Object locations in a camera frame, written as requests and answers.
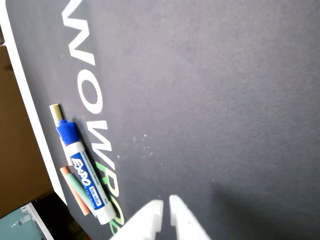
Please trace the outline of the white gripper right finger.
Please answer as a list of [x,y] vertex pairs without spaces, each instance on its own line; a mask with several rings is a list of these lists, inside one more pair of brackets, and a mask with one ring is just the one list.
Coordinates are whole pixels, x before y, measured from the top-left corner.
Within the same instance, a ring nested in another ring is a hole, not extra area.
[[210,237],[195,215],[178,195],[169,196],[170,224],[177,240],[209,240]]

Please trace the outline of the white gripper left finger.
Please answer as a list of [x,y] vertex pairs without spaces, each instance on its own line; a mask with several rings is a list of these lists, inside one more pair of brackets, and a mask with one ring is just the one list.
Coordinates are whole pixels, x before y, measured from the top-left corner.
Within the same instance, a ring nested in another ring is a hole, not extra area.
[[155,240],[161,232],[164,202],[154,199],[138,210],[111,240]]

